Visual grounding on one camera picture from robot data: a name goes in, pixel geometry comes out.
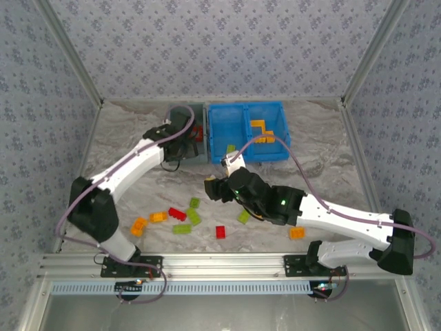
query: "white arm segment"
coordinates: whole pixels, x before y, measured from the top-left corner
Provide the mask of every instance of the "white arm segment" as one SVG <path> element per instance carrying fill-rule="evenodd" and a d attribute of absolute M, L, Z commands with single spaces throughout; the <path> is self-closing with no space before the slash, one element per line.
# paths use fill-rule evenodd
<path fill-rule="evenodd" d="M 329 203 L 327 201 L 325 203 L 329 205 L 331 209 L 337 210 L 346 215 L 371 221 L 379 221 L 383 224 L 393 223 L 389 218 L 389 214 L 363 212 L 361 210 L 336 205 L 335 203 Z M 350 238 L 360 239 L 377 250 L 383 251 L 390 245 L 387 237 L 392 237 L 393 228 L 391 226 L 359 223 L 331 214 L 318 203 L 312 194 L 303 197 L 299 209 L 302 211 L 302 216 L 297 218 L 298 226 L 320 228 L 330 232 L 343 234 Z"/>
<path fill-rule="evenodd" d="M 158 146 L 152 146 L 141 153 L 137 153 L 142 147 L 152 143 L 150 139 L 141 139 L 139 143 L 128 152 L 123 158 L 117 161 L 101 174 L 92 177 L 92 182 L 105 177 L 112 169 L 121 164 L 121 162 L 134 152 L 137 154 L 132 160 L 118 169 L 112 177 L 104 181 L 98 187 L 102 190 L 110 190 L 114 203 L 121 198 L 123 193 L 147 171 L 161 164 L 164 160 L 164 150 Z M 100 243 L 100 246 L 107 250 L 111 255 L 118 257 L 123 261 L 128 261 L 135 253 L 136 247 L 121 232 L 118 227 L 115 233 L 106 241 Z"/>
<path fill-rule="evenodd" d="M 124 157 L 117 161 L 107 170 L 104 170 L 101 174 L 92 177 L 93 183 L 103 178 L 112 169 L 118 166 L 124 159 L 137 153 L 142 147 L 153 143 L 150 139 L 141 139 L 138 144 L 128 152 Z M 132 160 L 126 163 L 121 169 L 116 171 L 109 180 L 104 181 L 98 187 L 102 190 L 109 189 L 110 194 L 113 196 L 113 200 L 116 203 L 123 193 L 139 178 L 141 178 L 147 171 L 153 167 L 159 166 L 164 161 L 164 149 L 158 146 L 152 146 L 141 153 L 137 153 Z"/>
<path fill-rule="evenodd" d="M 330 269 L 341 265 L 376 265 L 376 261 L 369 256 L 371 251 L 372 246 L 355 239 L 335 243 L 324 241 L 320 244 L 317 257 L 321 265 Z"/>

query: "lego brick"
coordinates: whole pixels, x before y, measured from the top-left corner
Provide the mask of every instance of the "lego brick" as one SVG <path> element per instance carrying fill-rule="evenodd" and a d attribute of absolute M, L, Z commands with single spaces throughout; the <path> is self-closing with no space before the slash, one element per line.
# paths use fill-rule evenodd
<path fill-rule="evenodd" d="M 201 222 L 201 217 L 198 215 L 198 213 L 193 208 L 188 208 L 185 213 L 187 214 L 188 218 L 190 219 L 190 222 L 192 222 L 193 226 L 198 225 Z"/>
<path fill-rule="evenodd" d="M 236 150 L 236 146 L 235 145 L 228 145 L 227 146 L 227 154 L 234 152 Z"/>
<path fill-rule="evenodd" d="M 252 128 L 262 128 L 262 132 L 265 132 L 265 121 L 263 119 L 253 119 L 251 120 Z"/>
<path fill-rule="evenodd" d="M 167 220 L 167 212 L 154 212 L 150 214 L 150 222 L 158 223 Z"/>
<path fill-rule="evenodd" d="M 254 141 L 254 143 L 266 143 L 266 142 L 267 142 L 267 137 L 261 137 Z"/>
<path fill-rule="evenodd" d="M 144 219 L 143 217 L 138 217 L 133 223 L 132 228 L 130 229 L 130 233 L 132 233 L 136 237 L 142 236 L 144 227 L 147 226 L 147 223 L 147 219 Z"/>
<path fill-rule="evenodd" d="M 168 210 L 168 214 L 181 222 L 184 222 L 187 218 L 187 215 L 184 212 L 181 212 L 180 210 L 177 210 L 175 208 L 170 208 Z"/>
<path fill-rule="evenodd" d="M 249 216 L 250 215 L 248 214 L 248 212 L 246 210 L 243 210 L 238 216 L 237 220 L 242 224 L 246 224 L 248 222 Z"/>
<path fill-rule="evenodd" d="M 274 131 L 266 131 L 265 133 L 274 136 Z M 275 143 L 276 142 L 275 138 L 271 138 L 271 137 L 266 137 L 266 138 L 267 138 L 267 143 Z"/>
<path fill-rule="evenodd" d="M 190 200 L 190 207 L 196 209 L 199 207 L 200 202 L 198 198 L 192 198 L 192 200 Z"/>
<path fill-rule="evenodd" d="M 192 232 L 191 224 L 177 224 L 173 225 L 174 234 L 189 234 Z"/>
<path fill-rule="evenodd" d="M 225 239 L 225 226 L 216 226 L 216 239 Z"/>
<path fill-rule="evenodd" d="M 302 239 L 305 237 L 305 228 L 301 226 L 292 227 L 289 229 L 289 238 L 293 239 Z"/>

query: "red lego brick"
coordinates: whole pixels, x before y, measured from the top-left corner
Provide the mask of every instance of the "red lego brick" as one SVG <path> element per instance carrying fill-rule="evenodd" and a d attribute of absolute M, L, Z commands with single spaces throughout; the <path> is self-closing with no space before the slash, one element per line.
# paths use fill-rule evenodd
<path fill-rule="evenodd" d="M 225 239 L 225 226 L 216 226 L 216 239 Z"/>
<path fill-rule="evenodd" d="M 187 218 L 187 214 L 185 214 L 184 212 L 181 212 L 180 210 L 174 209 L 174 208 L 170 208 L 168 210 L 168 214 L 171 217 L 174 217 L 175 219 L 178 219 L 181 222 L 184 222 L 185 219 Z"/>
<path fill-rule="evenodd" d="M 204 132 L 202 126 L 198 127 L 198 135 L 196 136 L 196 141 L 198 143 L 202 142 L 204 140 Z"/>
<path fill-rule="evenodd" d="M 194 137 L 194 140 L 198 143 L 202 142 L 204 140 L 204 131 L 202 126 L 194 126 L 192 130 L 192 136 Z"/>

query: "red object in bin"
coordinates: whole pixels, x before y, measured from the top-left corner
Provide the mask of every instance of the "red object in bin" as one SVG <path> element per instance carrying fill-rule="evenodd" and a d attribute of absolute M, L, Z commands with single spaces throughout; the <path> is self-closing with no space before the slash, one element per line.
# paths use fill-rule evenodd
<path fill-rule="evenodd" d="M 194 140 L 200 143 L 204 140 L 204 132 L 202 126 L 194 126 L 192 130 L 192 134 L 196 134 Z"/>

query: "black mount bracket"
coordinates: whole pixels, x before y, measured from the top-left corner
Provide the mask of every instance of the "black mount bracket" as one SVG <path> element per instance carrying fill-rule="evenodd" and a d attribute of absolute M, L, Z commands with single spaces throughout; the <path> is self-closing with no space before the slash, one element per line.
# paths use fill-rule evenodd
<path fill-rule="evenodd" d="M 135 261 L 137 263 L 147 263 L 163 268 L 163 257 L 160 256 L 139 256 Z M 132 265 L 125 265 L 116 262 L 111 257 L 105 257 L 103 259 L 103 265 L 101 266 L 101 277 L 103 278 L 160 278 L 161 274 L 152 268 L 147 267 L 135 267 Z"/>
<path fill-rule="evenodd" d="M 329 269 L 319 264 L 315 264 L 313 267 L 307 265 L 307 255 L 285 255 L 283 257 L 283 267 L 286 277 L 346 276 L 344 267 Z"/>
<path fill-rule="evenodd" d="M 119 298 L 120 292 L 141 293 L 143 286 L 136 284 L 135 281 L 119 281 L 115 283 L 113 290 L 115 293 L 118 293 L 116 296 Z M 121 298 L 124 301 L 132 301 L 137 297 L 139 297 L 139 294 L 121 294 Z"/>

